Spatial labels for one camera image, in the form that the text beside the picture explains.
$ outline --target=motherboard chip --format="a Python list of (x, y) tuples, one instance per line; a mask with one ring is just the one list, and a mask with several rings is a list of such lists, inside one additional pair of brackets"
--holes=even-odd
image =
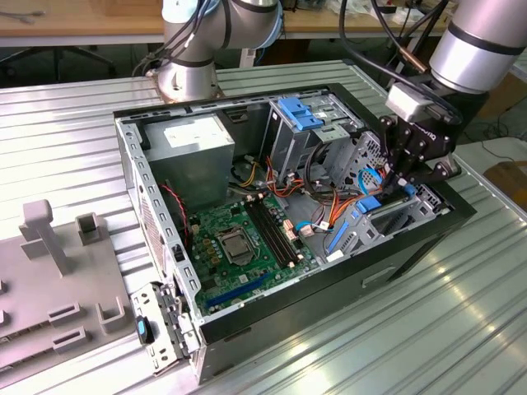
[(233, 257), (239, 257), (249, 251), (249, 247), (241, 235), (231, 237), (224, 241), (227, 252)]
[(217, 236), (217, 239), (220, 241), (227, 259), (234, 265), (245, 266), (254, 256), (249, 237), (241, 227), (224, 230)]

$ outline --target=aluminum extrusion table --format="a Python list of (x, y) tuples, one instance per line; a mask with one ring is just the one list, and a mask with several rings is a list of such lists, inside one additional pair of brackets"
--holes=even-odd
[[(383, 90), (341, 62), (218, 78), (228, 95), (341, 82), (374, 114), (389, 112)], [(125, 191), (111, 112), (160, 102), (146, 78), (0, 91), (0, 237), (16, 233), (22, 202), (47, 198), (56, 225), (89, 211), (106, 218), (128, 292), (157, 279)], [(515, 145), (525, 156), (527, 147)], [(466, 166), (477, 167), (477, 149), (459, 149)], [(473, 170), (450, 184), (478, 214), (408, 275), (202, 388), (185, 363), (152, 377), (133, 334), (3, 393), (525, 393), (525, 214)]]

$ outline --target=gray robot arm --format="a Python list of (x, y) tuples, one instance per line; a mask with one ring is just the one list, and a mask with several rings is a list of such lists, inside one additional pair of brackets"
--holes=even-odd
[[(189, 19), (188, 13), (181, 17), (181, 7), (175, 2), (164, 0), (163, 4), (166, 41)], [(194, 8), (190, 4), (192, 12), (196, 6), (195, 2)], [(204, 12), (203, 22), (188, 41), (186, 50), (177, 58), (165, 61), (156, 71), (159, 89), (168, 100), (215, 96), (218, 91), (214, 69), (216, 51), (265, 48), (282, 32), (282, 5), (278, 0), (212, 0)], [(191, 24), (181, 32), (182, 36), (192, 30)]]
[(495, 88), (527, 46), (526, 0), (463, 0), (431, 57), (431, 73), (461, 92)]

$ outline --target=motherboard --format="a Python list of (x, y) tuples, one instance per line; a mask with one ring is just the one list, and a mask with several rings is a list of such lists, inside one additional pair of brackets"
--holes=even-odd
[(248, 197), (189, 218), (203, 315), (240, 303), (319, 267), (273, 195)]

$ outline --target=wooden table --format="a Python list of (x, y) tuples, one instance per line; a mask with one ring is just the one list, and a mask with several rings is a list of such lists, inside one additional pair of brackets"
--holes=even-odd
[[(0, 47), (29, 47), (88, 44), (138, 44), (163, 41), (159, 16), (105, 16), (90, 0), (2, 0), (0, 11), (46, 11), (34, 25), (0, 17)], [(338, 16), (330, 10), (285, 12), (282, 39), (328, 39), (338, 37)], [(401, 26), (390, 24), (395, 30)], [(446, 24), (438, 23), (440, 35)], [(346, 22), (350, 38), (386, 36), (372, 16), (350, 16)]]

